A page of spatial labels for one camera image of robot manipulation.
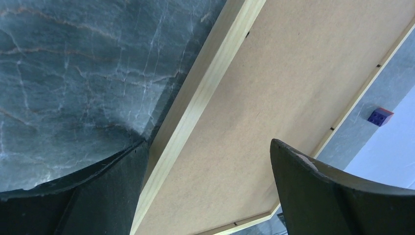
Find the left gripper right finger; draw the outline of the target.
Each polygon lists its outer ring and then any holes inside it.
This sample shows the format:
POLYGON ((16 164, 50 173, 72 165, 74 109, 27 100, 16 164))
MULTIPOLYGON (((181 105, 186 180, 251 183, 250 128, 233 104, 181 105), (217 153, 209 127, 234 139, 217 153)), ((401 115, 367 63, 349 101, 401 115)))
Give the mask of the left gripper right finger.
POLYGON ((346 173, 278 139, 270 159, 288 234, 414 234, 414 190, 346 173))

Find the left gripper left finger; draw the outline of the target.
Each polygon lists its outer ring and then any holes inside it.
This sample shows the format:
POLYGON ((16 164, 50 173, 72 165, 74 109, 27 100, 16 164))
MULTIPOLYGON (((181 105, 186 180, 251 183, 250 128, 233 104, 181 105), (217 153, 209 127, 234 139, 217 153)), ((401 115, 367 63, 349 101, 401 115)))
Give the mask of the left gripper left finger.
POLYGON ((3 235, 127 235, 149 158, 141 141, 30 190, 0 194, 3 235))

